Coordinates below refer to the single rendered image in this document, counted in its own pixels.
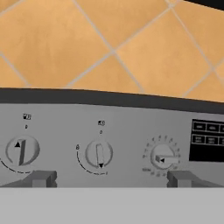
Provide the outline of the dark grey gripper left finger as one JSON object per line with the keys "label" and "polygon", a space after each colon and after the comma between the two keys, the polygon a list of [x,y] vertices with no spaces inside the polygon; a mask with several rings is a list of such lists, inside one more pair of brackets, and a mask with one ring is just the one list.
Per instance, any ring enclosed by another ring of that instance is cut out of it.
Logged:
{"label": "dark grey gripper left finger", "polygon": [[56,171],[33,171],[27,177],[18,181],[11,182],[6,185],[1,185],[1,188],[18,187],[18,188],[32,188],[32,187],[56,187],[57,172]]}

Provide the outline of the grey stove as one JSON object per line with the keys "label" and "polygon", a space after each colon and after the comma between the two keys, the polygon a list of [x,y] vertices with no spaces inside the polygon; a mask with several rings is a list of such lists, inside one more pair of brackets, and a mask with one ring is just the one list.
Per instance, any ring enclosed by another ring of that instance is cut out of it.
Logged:
{"label": "grey stove", "polygon": [[[15,166],[5,156],[17,136],[34,137],[38,157]],[[113,159],[87,164],[85,149],[108,142]],[[151,163],[158,144],[179,162]],[[57,187],[168,187],[168,171],[189,171],[224,186],[224,103],[89,90],[0,87],[0,187],[34,171],[56,171]]]}

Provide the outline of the grey stove knob downward pointer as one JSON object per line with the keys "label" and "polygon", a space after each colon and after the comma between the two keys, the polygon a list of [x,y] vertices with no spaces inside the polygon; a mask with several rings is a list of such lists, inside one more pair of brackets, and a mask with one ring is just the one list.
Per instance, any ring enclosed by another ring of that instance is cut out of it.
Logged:
{"label": "grey stove knob downward pointer", "polygon": [[85,149],[87,164],[95,169],[108,166],[113,159],[113,154],[112,146],[103,140],[94,140]]}

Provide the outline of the grey oven dial knob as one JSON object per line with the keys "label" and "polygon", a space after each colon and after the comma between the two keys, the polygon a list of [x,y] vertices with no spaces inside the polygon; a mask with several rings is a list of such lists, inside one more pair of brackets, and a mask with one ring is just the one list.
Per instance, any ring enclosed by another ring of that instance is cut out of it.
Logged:
{"label": "grey oven dial knob", "polygon": [[179,158],[175,155],[173,149],[167,144],[156,145],[150,153],[151,163],[159,170],[167,170],[172,165],[179,162]]}

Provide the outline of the grey stove knob upward pointer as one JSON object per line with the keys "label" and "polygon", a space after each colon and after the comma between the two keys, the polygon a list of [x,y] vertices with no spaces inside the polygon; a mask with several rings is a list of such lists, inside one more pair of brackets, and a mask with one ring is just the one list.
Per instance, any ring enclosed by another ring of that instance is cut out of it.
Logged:
{"label": "grey stove knob upward pointer", "polygon": [[15,136],[5,148],[5,156],[15,166],[31,164],[39,153],[39,142],[33,136]]}

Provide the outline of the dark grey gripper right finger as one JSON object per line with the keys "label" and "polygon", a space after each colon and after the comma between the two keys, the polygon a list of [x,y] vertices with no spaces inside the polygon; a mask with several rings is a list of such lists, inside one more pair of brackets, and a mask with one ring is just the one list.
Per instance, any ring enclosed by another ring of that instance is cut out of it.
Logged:
{"label": "dark grey gripper right finger", "polygon": [[167,186],[175,188],[224,188],[224,185],[215,184],[213,182],[198,178],[190,171],[168,171]]}

